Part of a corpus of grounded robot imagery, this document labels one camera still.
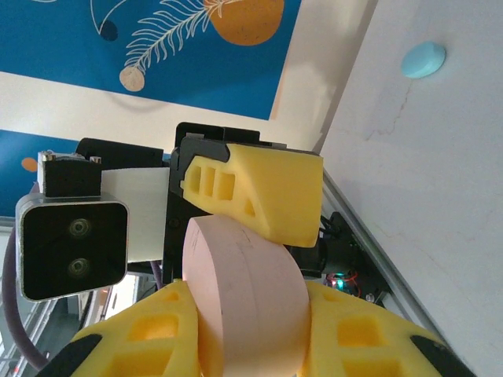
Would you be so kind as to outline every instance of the depth camera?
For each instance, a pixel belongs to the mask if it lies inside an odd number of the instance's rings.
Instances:
[[[127,271],[126,206],[112,197],[25,196],[17,205],[23,295],[47,300],[119,283]]]

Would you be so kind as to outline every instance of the orange circle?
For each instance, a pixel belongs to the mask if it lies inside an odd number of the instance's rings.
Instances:
[[[206,6],[214,0],[205,0]],[[284,0],[246,0],[222,5],[211,14],[211,23],[227,42],[255,46],[269,40],[280,27]]]
[[[29,171],[29,172],[36,172],[39,165],[37,164],[37,161],[35,159],[32,159],[31,157],[27,157],[25,159],[23,159],[23,161],[21,161],[21,166]]]

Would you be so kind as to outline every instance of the camera lens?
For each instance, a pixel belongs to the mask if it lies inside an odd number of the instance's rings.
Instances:
[[[68,266],[68,274],[74,278],[84,277],[89,271],[89,261],[85,258],[78,258]]]
[[[70,224],[70,233],[77,238],[84,237],[90,230],[90,224],[85,218],[78,218]]]

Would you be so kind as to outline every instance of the yellow foam pad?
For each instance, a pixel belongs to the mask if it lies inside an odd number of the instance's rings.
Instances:
[[[130,308],[81,330],[103,338],[72,377],[200,377],[197,310],[176,281]]]
[[[310,349],[299,377],[441,377],[411,335],[429,331],[377,305],[307,282]]]
[[[287,150],[228,144],[227,163],[196,156],[183,197],[226,214],[266,240],[313,247],[319,232],[323,159]]]

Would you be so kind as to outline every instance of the rectangular hole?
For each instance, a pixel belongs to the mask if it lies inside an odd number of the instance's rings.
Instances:
[[[174,338],[178,333],[178,317],[170,314],[145,317],[137,320],[128,340],[137,342],[141,340]]]
[[[145,377],[163,375],[171,358],[170,350],[148,350],[114,357],[104,377]]]
[[[343,361],[347,377],[403,377],[403,370],[397,360]]]
[[[204,195],[213,196],[213,186],[215,185],[215,169],[206,167],[204,169]]]
[[[195,194],[199,194],[201,185],[201,167],[194,167],[189,176],[189,189]]]
[[[218,183],[217,198],[220,200],[232,200],[234,197],[234,185],[236,184],[236,176],[234,174],[220,174],[220,182]]]
[[[250,216],[255,216],[255,209],[253,208],[253,203],[250,199],[248,199],[244,205],[244,212]]]
[[[384,346],[379,323],[372,317],[345,318],[337,324],[337,342],[342,347]]]

